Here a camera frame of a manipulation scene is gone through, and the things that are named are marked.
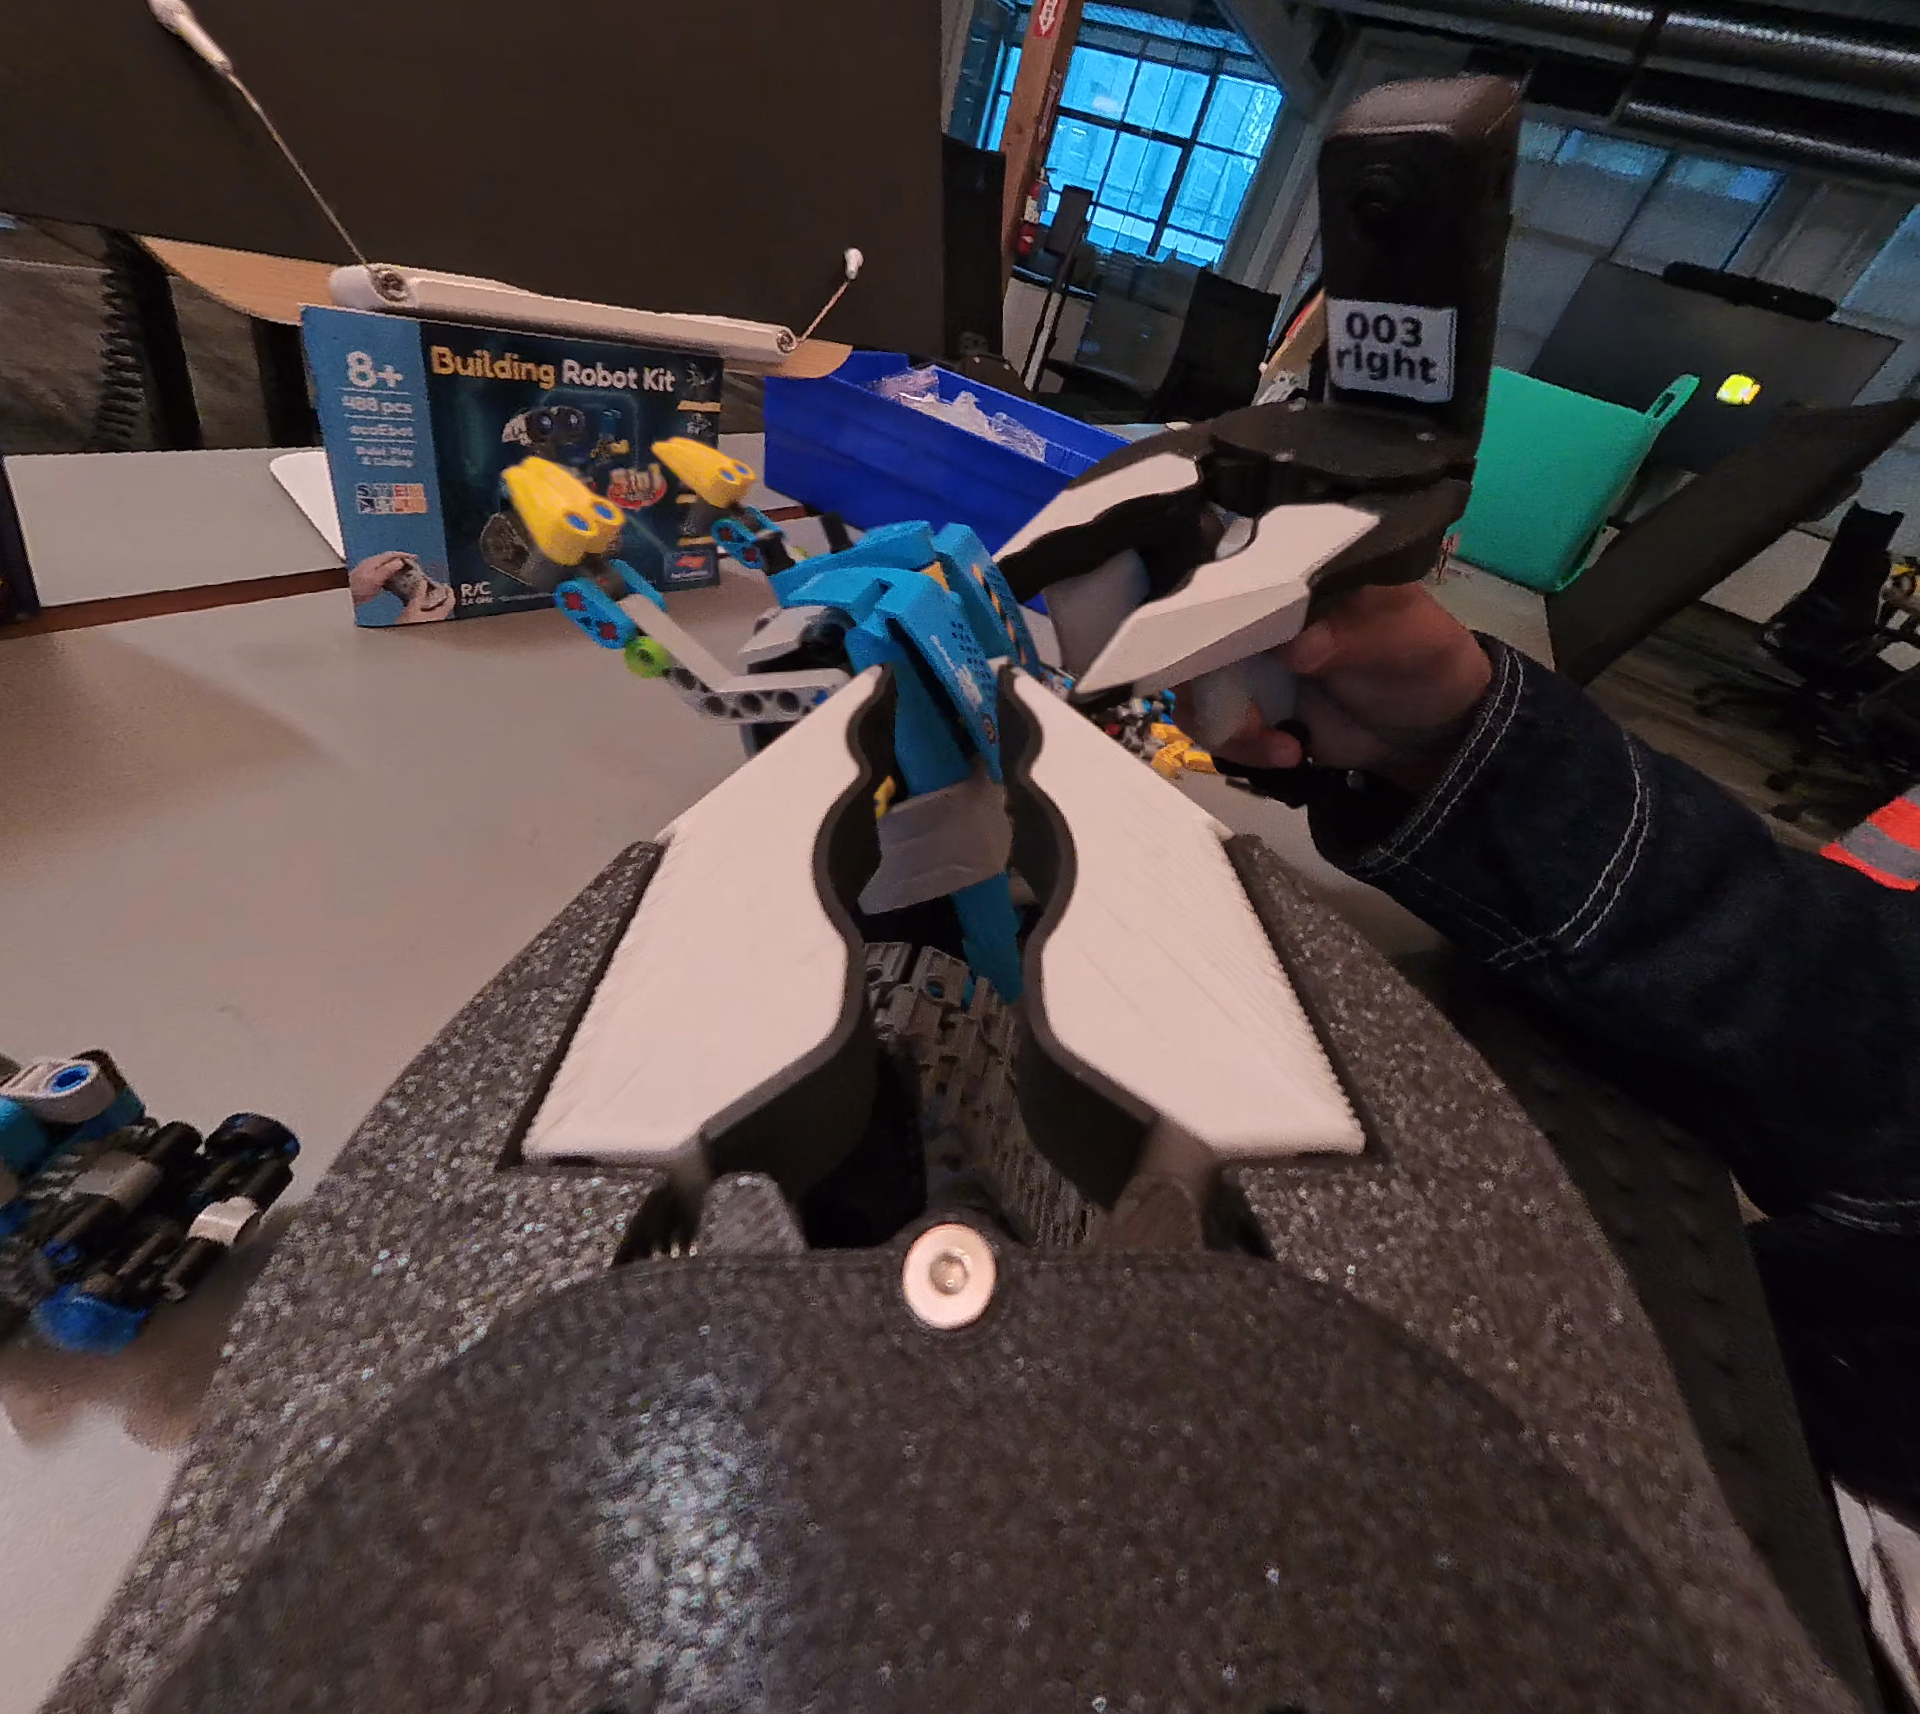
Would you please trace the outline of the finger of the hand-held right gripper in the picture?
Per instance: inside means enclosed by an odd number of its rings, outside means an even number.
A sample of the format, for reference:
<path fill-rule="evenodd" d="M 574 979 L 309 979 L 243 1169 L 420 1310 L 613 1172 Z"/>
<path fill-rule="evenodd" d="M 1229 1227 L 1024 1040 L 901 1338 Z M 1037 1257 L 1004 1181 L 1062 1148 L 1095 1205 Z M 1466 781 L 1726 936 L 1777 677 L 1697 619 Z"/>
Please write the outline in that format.
<path fill-rule="evenodd" d="M 1236 553 L 1129 611 L 1073 677 L 1073 696 L 1161 695 L 1283 643 L 1307 616 L 1311 577 L 1377 525 L 1354 506 L 1269 509 Z"/>
<path fill-rule="evenodd" d="M 1002 577 L 1018 599 L 1038 599 L 1135 559 L 1120 579 L 1135 603 L 1149 603 L 1186 586 L 1215 548 L 1220 514 L 1206 449 L 1120 449 L 1002 548 Z"/>

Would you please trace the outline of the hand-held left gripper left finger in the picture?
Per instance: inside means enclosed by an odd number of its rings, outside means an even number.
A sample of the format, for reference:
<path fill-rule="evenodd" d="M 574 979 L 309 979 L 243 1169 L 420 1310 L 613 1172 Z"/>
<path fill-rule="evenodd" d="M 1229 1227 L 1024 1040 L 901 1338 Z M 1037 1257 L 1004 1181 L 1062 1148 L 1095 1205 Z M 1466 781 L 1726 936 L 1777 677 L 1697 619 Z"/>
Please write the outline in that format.
<path fill-rule="evenodd" d="M 876 1103 L 859 897 L 898 685 L 861 671 L 668 834 L 527 1163 L 832 1172 Z"/>

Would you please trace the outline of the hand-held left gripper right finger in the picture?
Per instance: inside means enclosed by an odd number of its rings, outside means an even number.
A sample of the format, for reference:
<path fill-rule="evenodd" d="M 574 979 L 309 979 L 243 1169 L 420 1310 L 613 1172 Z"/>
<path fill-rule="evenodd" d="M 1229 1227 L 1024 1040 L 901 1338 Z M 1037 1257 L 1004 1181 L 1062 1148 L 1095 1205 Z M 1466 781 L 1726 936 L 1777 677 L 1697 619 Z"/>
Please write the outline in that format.
<path fill-rule="evenodd" d="M 1037 891 L 1018 1095 L 1053 1163 L 1354 1158 L 1363 1124 L 1236 871 L 1176 785 L 1004 671 L 1013 859 Z"/>

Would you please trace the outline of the blue tracked toy robot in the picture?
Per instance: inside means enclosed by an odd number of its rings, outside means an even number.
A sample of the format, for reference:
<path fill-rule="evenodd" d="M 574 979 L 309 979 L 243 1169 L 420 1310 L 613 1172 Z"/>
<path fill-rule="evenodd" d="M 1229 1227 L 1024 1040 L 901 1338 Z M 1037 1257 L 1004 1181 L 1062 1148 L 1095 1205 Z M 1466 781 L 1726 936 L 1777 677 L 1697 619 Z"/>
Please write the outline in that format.
<path fill-rule="evenodd" d="M 771 611 L 761 616 L 736 663 L 714 660 L 649 586 L 600 603 L 586 603 L 585 587 L 566 587 L 556 611 L 595 643 L 619 647 L 628 671 L 673 685 L 696 711 L 742 729 L 750 759 L 771 750 L 854 673 L 891 673 L 891 761 L 876 785 L 883 859 L 854 911 L 861 968 L 869 941 L 901 941 L 906 966 L 935 951 L 935 996 L 985 1006 L 985 1017 L 997 1020 L 1022 1001 L 1022 945 L 1037 920 L 1008 859 L 997 685 L 1002 671 L 1018 667 L 1067 688 L 1037 652 L 1022 599 L 979 537 L 958 525 L 869 529 L 847 552 L 817 559 L 792 553 L 767 519 L 742 543 L 726 529 L 714 529 L 714 539 L 771 587 Z M 724 1172 L 658 1174 L 696 1198 Z"/>

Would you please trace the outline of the person's right forearm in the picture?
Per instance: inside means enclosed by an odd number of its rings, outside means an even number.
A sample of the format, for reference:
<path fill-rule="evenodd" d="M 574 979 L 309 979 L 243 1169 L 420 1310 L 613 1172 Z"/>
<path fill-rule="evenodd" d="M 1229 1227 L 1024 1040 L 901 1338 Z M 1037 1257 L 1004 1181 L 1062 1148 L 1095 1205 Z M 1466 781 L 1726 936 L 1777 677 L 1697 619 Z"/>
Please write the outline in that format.
<path fill-rule="evenodd" d="M 1343 789 L 1311 835 L 1717 1152 L 1766 1216 L 1816 1457 L 1915 1515 L 1915 894 L 1784 849 L 1484 647 L 1491 688 L 1435 789 Z"/>

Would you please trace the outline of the grey desk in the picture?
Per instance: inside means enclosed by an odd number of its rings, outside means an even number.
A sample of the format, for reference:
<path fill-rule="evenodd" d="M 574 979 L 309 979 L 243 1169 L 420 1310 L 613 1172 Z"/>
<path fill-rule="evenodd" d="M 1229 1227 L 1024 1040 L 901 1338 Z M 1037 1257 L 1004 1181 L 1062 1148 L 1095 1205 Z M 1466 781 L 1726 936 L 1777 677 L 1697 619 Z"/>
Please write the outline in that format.
<path fill-rule="evenodd" d="M 271 1264 L 116 1362 L 5 1346 L 5 1707 L 31 1712 L 1705 1712 L 1726 1508 L 1546 1138 L 1236 827 L 1022 706 L 1038 842 L 1102 887 L 1095 991 L 1152 1076 L 1181 997 L 1332 1055 L 1363 1148 L 1220 1158 L 1181 1249 L 1013 1242 L 906 1309 L 906 1235 L 742 1232 L 662 1158 L 536 1152 L 668 849 L 847 769 L 847 696 L 724 773 L 549 619 L 345 603 L 5 643 L 5 1048 L 110 1048 L 153 1117 L 300 1138 Z M 633 976 L 668 1073 L 767 1066 L 854 941 L 777 968 L 771 835 L 714 835 L 724 966 Z"/>

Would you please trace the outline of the person's right hand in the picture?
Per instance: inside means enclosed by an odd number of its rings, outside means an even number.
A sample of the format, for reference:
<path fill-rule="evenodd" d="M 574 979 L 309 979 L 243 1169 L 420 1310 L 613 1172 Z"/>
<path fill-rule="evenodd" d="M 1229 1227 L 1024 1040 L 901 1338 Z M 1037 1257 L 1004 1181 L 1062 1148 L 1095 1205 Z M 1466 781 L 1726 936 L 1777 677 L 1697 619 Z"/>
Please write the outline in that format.
<path fill-rule="evenodd" d="M 1288 725 L 1248 715 L 1254 765 L 1329 765 L 1425 795 L 1452 765 L 1491 688 L 1491 656 L 1427 586 L 1322 596 L 1283 643 L 1297 677 Z"/>

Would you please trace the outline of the clear plastic bags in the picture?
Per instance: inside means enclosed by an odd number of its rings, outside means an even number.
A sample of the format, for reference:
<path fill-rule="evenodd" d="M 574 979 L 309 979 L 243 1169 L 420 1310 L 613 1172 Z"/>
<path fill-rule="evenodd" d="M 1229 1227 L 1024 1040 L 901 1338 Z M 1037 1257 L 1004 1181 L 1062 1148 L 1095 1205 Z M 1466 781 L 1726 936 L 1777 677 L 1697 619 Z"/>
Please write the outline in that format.
<path fill-rule="evenodd" d="M 1046 449 L 1067 449 L 1087 439 L 1087 426 L 1071 415 L 1031 400 L 1013 400 L 997 387 L 974 392 L 942 365 L 883 375 L 865 382 L 865 392 L 1031 461 L 1042 461 Z"/>

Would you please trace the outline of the paned window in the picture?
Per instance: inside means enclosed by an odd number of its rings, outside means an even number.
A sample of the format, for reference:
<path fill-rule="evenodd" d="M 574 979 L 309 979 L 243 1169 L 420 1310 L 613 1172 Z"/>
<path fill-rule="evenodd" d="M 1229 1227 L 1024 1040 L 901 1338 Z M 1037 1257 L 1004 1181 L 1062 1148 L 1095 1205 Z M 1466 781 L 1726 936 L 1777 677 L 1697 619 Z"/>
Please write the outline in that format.
<path fill-rule="evenodd" d="M 1179 14 L 1087 0 L 1024 201 L 1022 265 L 1038 267 L 1046 228 L 1080 189 L 1101 258 L 1220 273 L 1283 105 L 1282 78 L 1208 0 Z"/>

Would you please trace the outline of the teal plastic tub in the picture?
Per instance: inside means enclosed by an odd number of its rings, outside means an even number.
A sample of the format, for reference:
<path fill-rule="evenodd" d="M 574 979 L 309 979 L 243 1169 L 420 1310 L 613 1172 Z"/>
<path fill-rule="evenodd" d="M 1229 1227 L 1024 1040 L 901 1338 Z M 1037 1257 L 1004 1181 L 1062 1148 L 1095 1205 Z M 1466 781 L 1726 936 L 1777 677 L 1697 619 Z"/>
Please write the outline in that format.
<path fill-rule="evenodd" d="M 1569 587 L 1696 392 L 1697 376 L 1677 376 L 1651 406 L 1617 406 L 1495 365 L 1452 559 L 1540 596 Z"/>

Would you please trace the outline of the small robot kit box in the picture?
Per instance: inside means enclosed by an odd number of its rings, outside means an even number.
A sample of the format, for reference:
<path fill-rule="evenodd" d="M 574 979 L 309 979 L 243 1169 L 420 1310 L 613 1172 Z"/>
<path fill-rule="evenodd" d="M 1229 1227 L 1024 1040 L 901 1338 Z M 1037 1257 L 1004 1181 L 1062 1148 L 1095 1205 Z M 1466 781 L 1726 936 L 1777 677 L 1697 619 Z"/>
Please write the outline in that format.
<path fill-rule="evenodd" d="M 766 529 L 714 353 L 300 308 L 357 624 L 707 587 Z"/>

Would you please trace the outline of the black office chair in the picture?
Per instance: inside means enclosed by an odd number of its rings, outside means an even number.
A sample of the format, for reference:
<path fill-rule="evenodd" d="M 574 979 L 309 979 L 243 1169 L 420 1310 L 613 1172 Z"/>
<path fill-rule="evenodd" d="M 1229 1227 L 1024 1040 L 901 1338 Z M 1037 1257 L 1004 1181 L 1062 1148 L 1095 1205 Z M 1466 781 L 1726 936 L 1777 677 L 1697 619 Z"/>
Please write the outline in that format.
<path fill-rule="evenodd" d="M 1915 643 L 1897 599 L 1915 596 L 1915 562 L 1895 553 L 1900 514 L 1854 506 L 1811 586 L 1761 629 L 1761 647 L 1791 673 L 1780 706 L 1787 765 L 1766 778 L 1766 791 L 1791 795 L 1816 769 L 1836 769 L 1855 785 L 1915 785 L 1915 667 L 1889 667 L 1889 643 Z"/>

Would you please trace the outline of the black blue motor assembly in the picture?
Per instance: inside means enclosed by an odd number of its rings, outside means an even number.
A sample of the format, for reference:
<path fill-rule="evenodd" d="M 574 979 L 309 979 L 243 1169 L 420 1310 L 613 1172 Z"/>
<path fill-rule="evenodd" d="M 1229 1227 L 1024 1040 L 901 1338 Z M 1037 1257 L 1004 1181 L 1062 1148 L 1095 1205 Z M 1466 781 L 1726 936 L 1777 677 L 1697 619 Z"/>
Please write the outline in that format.
<path fill-rule="evenodd" d="M 5 1211 L 5 1341 L 130 1348 L 264 1227 L 298 1152 L 298 1136 L 264 1110 L 207 1136 L 136 1118 L 59 1152 Z"/>

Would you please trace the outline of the orange traffic cone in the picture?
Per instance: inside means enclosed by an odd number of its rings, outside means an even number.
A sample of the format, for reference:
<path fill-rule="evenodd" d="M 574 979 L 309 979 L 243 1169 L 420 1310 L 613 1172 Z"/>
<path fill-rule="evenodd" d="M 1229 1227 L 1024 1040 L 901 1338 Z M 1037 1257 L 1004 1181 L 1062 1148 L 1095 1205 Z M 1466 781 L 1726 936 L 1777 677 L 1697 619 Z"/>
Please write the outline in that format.
<path fill-rule="evenodd" d="M 1874 813 L 1854 827 L 1845 835 L 1824 845 L 1824 859 L 1854 868 L 1871 883 L 1914 894 L 1915 891 L 1915 857 L 1920 857 L 1920 805 L 1915 789 L 1888 800 Z"/>

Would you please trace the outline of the large black board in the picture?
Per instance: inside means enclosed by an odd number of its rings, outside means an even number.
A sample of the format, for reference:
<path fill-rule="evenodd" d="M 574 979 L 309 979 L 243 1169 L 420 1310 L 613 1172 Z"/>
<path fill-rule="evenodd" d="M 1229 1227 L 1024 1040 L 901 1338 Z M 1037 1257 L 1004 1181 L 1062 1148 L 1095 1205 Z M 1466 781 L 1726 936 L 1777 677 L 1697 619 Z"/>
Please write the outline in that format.
<path fill-rule="evenodd" d="M 792 322 L 938 314 L 938 0 L 190 0 L 369 259 Z M 5 211 L 332 258 L 148 0 L 5 0 Z"/>

